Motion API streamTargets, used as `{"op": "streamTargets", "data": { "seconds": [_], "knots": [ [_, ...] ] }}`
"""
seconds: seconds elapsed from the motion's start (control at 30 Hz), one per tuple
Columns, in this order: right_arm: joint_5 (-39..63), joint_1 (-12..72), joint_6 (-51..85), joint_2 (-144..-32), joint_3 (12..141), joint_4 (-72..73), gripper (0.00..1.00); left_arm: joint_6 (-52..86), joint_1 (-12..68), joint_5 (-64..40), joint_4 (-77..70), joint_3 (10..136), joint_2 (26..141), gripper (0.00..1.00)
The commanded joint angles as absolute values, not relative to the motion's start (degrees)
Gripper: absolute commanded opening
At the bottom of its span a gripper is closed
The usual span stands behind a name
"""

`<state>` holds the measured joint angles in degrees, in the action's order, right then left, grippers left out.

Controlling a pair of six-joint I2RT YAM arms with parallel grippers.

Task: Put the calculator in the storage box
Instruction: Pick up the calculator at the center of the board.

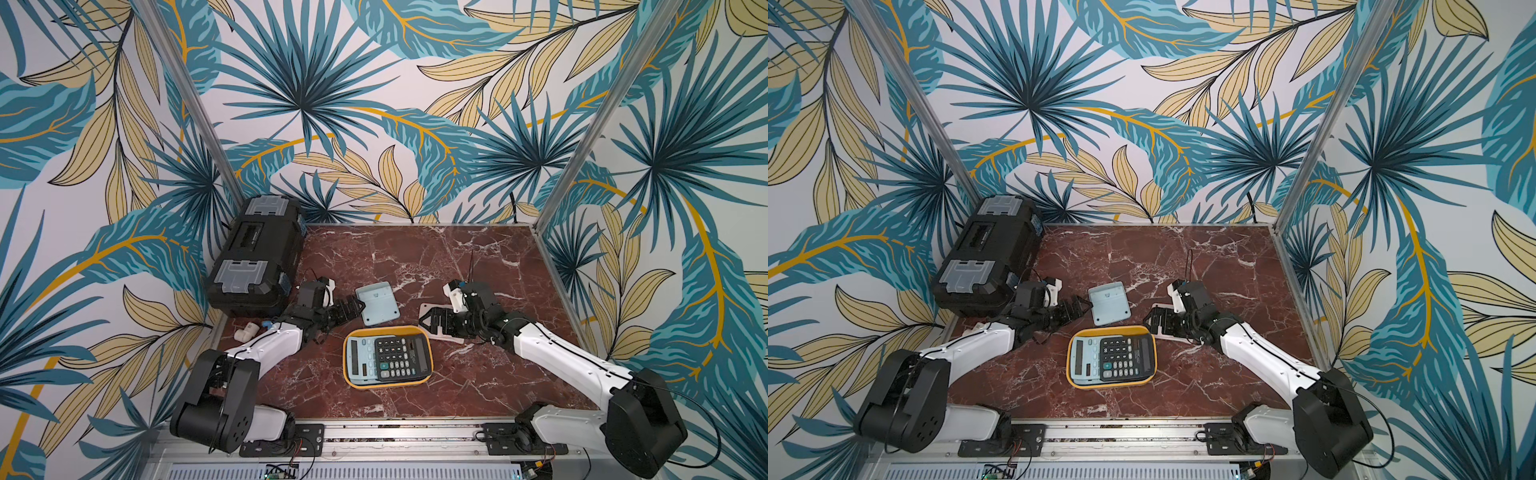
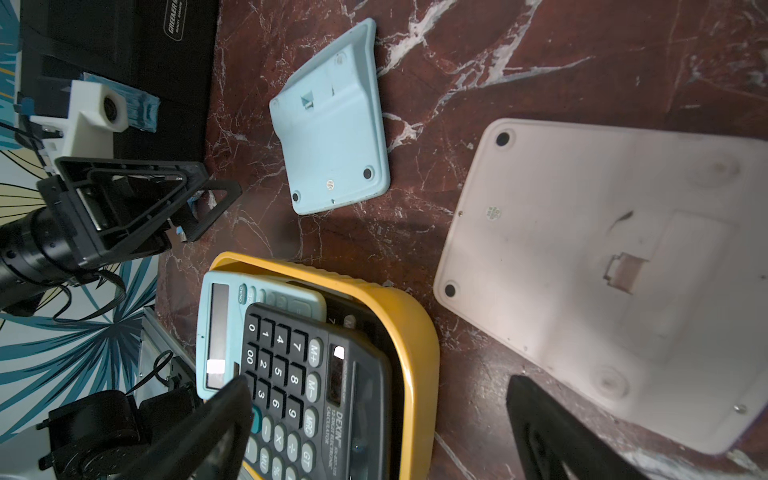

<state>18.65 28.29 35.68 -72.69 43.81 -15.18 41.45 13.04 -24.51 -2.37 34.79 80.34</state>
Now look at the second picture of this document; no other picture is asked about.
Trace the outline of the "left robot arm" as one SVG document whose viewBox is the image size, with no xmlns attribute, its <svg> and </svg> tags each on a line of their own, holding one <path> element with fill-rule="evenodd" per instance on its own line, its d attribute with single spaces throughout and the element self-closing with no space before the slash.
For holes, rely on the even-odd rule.
<svg viewBox="0 0 768 480">
<path fill-rule="evenodd" d="M 43 206 L 1 228 L 1 316 L 49 337 L 1 349 L 2 401 L 35 406 L 1 438 L 5 479 L 234 479 L 253 419 L 243 381 L 211 401 L 171 385 L 138 402 L 121 356 L 139 355 L 147 265 L 179 228 L 199 239 L 240 196 L 199 162 L 62 157 Z"/>
</svg>

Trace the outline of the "black calculator with grey keys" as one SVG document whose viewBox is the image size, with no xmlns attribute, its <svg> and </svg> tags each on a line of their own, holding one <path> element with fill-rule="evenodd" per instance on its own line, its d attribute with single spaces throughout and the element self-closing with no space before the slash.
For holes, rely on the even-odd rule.
<svg viewBox="0 0 768 480">
<path fill-rule="evenodd" d="M 392 370 L 362 333 L 264 303 L 245 313 L 240 370 L 259 479 L 387 479 Z"/>
</svg>

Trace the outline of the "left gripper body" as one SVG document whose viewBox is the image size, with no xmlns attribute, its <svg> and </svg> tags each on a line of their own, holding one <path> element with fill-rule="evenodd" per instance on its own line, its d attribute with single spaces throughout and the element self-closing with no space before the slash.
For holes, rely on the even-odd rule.
<svg viewBox="0 0 768 480">
<path fill-rule="evenodd" d="M 201 162 L 60 157 L 54 166 L 38 189 L 83 269 L 159 254 L 173 227 L 187 241 L 207 230 L 189 205 L 207 188 Z"/>
</svg>

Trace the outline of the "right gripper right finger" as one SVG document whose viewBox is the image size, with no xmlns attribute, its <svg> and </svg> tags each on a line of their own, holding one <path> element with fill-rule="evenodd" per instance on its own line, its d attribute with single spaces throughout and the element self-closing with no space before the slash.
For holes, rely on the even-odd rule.
<svg viewBox="0 0 768 480">
<path fill-rule="evenodd" d="M 532 379 L 513 375 L 506 409 L 527 479 L 643 479 Z"/>
</svg>

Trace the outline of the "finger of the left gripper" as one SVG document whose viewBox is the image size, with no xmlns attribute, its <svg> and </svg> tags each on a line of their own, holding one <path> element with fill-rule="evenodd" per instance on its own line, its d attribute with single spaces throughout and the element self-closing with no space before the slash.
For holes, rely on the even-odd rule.
<svg viewBox="0 0 768 480">
<path fill-rule="evenodd" d="M 182 202 L 173 215 L 173 225 L 183 242 L 199 240 L 240 197 L 234 180 L 208 180 Z"/>
</svg>

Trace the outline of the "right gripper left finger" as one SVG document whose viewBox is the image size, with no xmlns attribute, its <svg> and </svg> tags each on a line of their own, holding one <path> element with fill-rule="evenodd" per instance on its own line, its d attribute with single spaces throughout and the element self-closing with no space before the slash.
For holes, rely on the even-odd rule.
<svg viewBox="0 0 768 480">
<path fill-rule="evenodd" d="M 118 474 L 120 479 L 236 479 L 254 413 L 240 375 Z"/>
</svg>

